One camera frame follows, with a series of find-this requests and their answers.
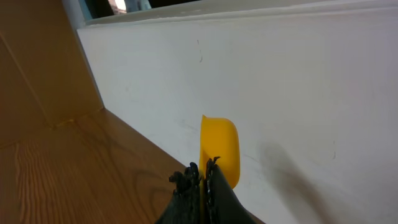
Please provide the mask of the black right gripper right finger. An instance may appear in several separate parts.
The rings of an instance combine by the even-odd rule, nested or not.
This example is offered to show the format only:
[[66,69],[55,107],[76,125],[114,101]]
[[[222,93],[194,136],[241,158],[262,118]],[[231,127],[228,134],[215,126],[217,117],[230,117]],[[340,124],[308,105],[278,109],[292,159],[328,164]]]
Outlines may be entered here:
[[214,157],[206,163],[205,223],[264,224],[242,206],[216,163],[217,159],[219,157]]

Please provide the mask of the yellow measuring scoop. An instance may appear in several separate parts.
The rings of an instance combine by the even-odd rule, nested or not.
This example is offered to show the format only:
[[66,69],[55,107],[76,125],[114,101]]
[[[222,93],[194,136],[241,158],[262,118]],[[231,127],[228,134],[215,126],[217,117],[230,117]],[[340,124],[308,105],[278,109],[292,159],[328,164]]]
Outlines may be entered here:
[[240,178],[239,137],[234,123],[226,118],[202,116],[200,130],[200,213],[205,214],[205,180],[207,162],[221,159],[219,166],[233,189]]

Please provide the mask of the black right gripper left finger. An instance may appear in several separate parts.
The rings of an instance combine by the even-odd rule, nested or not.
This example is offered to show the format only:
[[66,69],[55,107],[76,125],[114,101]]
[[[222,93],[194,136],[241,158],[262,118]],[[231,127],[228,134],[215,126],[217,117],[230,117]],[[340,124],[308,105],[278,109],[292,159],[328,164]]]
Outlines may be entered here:
[[175,171],[169,182],[175,184],[172,198],[155,224],[199,224],[200,173],[191,162],[183,172]]

